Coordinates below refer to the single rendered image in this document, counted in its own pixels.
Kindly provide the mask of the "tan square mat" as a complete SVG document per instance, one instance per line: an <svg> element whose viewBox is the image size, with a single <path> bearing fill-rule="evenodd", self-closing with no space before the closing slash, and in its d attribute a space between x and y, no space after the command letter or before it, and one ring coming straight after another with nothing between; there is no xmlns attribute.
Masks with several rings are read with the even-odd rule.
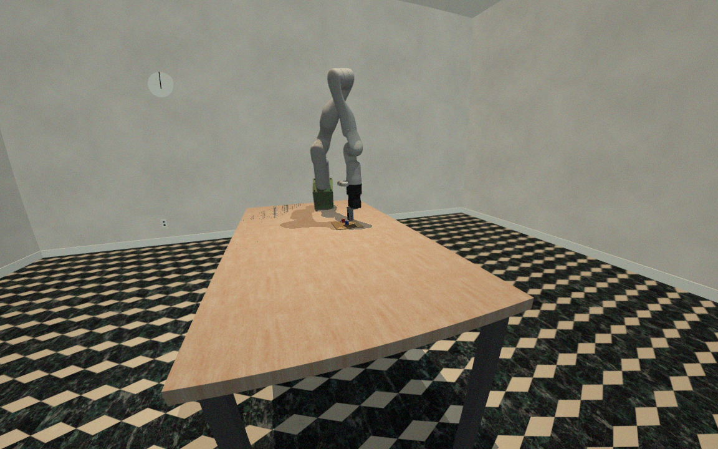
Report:
<svg viewBox="0 0 718 449"><path fill-rule="evenodd" d="M341 221L331 222L336 230L347 229L347 228L362 228L361 223L355 221L348 221L350 224L342 223Z"/></svg>

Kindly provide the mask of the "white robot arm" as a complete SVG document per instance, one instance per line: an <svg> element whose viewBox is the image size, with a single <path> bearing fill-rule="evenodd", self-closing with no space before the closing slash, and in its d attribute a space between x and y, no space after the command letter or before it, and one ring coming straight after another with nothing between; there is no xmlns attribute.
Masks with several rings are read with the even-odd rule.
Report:
<svg viewBox="0 0 718 449"><path fill-rule="evenodd" d="M345 163L347 163L347 175L361 174L361 164L357 161L357 156L361 155L363 151L354 114L350 110L350 106L345 102L354 83L353 71L347 68L330 69L327 80L332 98L323 107L320 119L321 128L317 139L310 148L310 155L314 165L315 185L318 190L326 190L330 187L330 166L328 165L327 152L330 149L332 134L339 119L341 120L343 136L348 140L343 147L343 155Z"/></svg>

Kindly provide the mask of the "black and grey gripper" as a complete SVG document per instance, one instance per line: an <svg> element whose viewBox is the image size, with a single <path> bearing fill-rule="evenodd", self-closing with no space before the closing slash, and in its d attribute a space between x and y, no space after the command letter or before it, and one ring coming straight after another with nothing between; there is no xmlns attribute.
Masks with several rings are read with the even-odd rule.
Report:
<svg viewBox="0 0 718 449"><path fill-rule="evenodd" d="M347 180L344 182L337 181L337 185L347 187L349 206L347 207L347 220L350 217L350 221L353 221L353 210L361 208L361 174L347 175Z"/></svg>

